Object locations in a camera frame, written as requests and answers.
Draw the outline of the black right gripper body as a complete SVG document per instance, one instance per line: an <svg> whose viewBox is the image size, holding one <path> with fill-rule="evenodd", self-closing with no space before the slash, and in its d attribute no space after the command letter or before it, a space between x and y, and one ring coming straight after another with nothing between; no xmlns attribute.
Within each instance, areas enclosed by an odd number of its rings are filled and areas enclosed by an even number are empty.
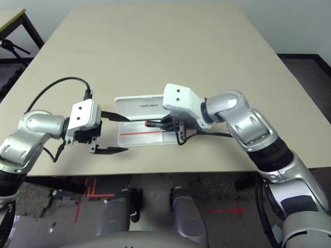
<svg viewBox="0 0 331 248"><path fill-rule="evenodd" d="M178 144L185 144L192 136L194 136L196 129L196 125L191 121L176 118L174 116L169 117L167 130L174 132Z"/></svg>

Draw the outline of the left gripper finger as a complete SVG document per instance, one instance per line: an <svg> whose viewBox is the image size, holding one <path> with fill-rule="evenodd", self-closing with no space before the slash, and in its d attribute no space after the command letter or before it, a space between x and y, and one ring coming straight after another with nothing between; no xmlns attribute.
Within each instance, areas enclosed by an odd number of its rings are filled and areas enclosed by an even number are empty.
<svg viewBox="0 0 331 248"><path fill-rule="evenodd" d="M111 155L111 154L116 154L120 152L127 151L128 148L123 148L123 147L107 147L105 149L100 149L96 148L96 154L105 154L105 155Z"/></svg>
<svg viewBox="0 0 331 248"><path fill-rule="evenodd" d="M101 112L101 118L106 118L109 121L129 122L129 119L126 118L125 116L122 116L117 113L106 112L106 111Z"/></svg>

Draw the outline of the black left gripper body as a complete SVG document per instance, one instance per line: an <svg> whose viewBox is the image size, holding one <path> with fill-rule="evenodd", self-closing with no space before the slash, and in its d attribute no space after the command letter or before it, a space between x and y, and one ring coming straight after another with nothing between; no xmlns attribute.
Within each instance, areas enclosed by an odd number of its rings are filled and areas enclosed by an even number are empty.
<svg viewBox="0 0 331 248"><path fill-rule="evenodd" d="M99 148L97 145L97 139L101 136L101 127L102 127L102 121L100 122L100 125L89 129L89 130L79 130L76 132L76 142L78 143L84 143L84 144L90 144L90 153L94 154L100 154Z"/></svg>

